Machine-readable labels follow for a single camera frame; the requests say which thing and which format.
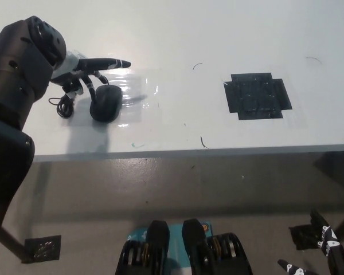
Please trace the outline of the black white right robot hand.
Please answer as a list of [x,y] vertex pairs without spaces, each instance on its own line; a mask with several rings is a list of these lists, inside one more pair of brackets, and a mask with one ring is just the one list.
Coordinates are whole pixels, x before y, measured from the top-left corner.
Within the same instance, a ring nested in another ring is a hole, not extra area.
[[310,223],[290,227],[297,250],[319,249],[327,259],[330,274],[344,275],[344,247],[329,223],[315,210]]

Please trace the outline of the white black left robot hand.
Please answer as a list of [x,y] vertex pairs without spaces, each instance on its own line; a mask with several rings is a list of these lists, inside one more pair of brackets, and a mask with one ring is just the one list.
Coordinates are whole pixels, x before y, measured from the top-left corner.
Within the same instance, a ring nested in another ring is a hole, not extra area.
[[70,99],[84,93],[80,80],[85,81],[87,88],[94,88],[90,76],[98,78],[102,84],[108,85],[108,79],[101,71],[129,68],[129,61],[115,58],[87,58],[80,52],[67,51],[64,62],[53,72],[51,83],[62,87]]

